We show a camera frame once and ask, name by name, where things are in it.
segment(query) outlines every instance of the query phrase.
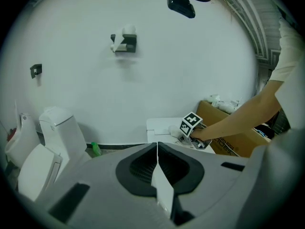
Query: cardboard box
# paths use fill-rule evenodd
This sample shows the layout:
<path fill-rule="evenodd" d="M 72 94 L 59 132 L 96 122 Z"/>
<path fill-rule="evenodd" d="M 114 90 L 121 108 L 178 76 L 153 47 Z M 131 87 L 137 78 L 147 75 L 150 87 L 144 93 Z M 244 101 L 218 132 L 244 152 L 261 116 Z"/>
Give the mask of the cardboard box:
<path fill-rule="evenodd" d="M 213 125 L 228 116 L 227 113 L 213 107 L 206 101 L 201 101 L 199 103 L 196 113 L 203 119 L 203 123 L 207 126 Z M 236 152 L 241 157 L 250 157 L 255 147 L 266 145 L 269 141 L 269 138 L 265 138 L 254 129 L 251 129 L 237 135 L 213 139 L 211 147 L 217 154 L 236 156 L 234 154 L 234 152 Z"/>

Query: black vent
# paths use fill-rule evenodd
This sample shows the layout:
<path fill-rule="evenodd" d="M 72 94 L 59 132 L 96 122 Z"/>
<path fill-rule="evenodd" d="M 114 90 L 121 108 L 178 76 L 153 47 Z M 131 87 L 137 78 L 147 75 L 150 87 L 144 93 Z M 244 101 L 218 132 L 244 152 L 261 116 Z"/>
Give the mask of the black vent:
<path fill-rule="evenodd" d="M 156 149 L 151 149 L 135 159 L 130 165 L 130 172 L 147 184 L 152 183 L 153 171 L 157 165 Z"/>
<path fill-rule="evenodd" d="M 157 197 L 156 188 L 151 186 L 156 165 L 157 144 L 152 143 L 122 159 L 116 167 L 115 174 L 120 184 L 130 193 L 138 196 Z"/>
<path fill-rule="evenodd" d="M 161 142 L 158 143 L 158 156 L 159 165 L 175 194 L 190 193 L 201 182 L 204 169 L 198 160 Z"/>
<path fill-rule="evenodd" d="M 172 186 L 189 173 L 190 166 L 187 162 L 161 146 L 159 146 L 158 156 L 159 165 Z"/>

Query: white toilet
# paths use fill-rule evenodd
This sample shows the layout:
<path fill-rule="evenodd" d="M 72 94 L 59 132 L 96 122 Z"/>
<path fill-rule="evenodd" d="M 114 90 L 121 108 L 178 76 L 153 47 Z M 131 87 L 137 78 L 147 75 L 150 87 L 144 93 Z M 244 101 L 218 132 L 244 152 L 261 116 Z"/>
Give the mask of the white toilet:
<path fill-rule="evenodd" d="M 16 132 L 6 144 L 5 154 L 15 166 L 21 168 L 34 147 L 40 143 L 40 140 L 33 119 L 29 114 L 19 114 L 16 101 L 15 118 L 17 122 Z"/>
<path fill-rule="evenodd" d="M 63 173 L 91 159 L 85 139 L 72 113 L 50 107 L 39 117 L 45 146 L 28 155 L 18 177 L 18 190 L 35 201 Z"/>

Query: white wall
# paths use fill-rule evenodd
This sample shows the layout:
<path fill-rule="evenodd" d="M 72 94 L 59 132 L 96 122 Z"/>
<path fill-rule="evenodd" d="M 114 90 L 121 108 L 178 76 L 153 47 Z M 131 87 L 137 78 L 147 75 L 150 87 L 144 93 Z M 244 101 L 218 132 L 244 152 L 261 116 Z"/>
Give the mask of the white wall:
<path fill-rule="evenodd" d="M 166 0 L 44 0 L 4 47 L 0 120 L 15 126 L 16 98 L 36 121 L 47 106 L 71 110 L 87 142 L 142 143 L 148 118 L 184 116 L 210 94 L 249 99 L 257 68 L 248 35 L 219 2 L 192 4 L 195 19 Z M 116 56 L 110 35 L 127 23 L 137 53 Z M 36 63 L 43 73 L 31 79 Z"/>

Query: person's arm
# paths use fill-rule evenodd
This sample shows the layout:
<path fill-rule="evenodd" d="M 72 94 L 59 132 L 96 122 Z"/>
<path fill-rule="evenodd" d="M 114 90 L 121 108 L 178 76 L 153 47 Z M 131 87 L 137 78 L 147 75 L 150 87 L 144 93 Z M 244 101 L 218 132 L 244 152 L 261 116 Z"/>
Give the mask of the person's arm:
<path fill-rule="evenodd" d="M 194 130 L 191 137 L 205 141 L 235 135 L 270 120 L 281 109 L 274 94 L 282 83 L 269 81 L 258 95 L 242 105 L 233 114 L 205 129 Z"/>

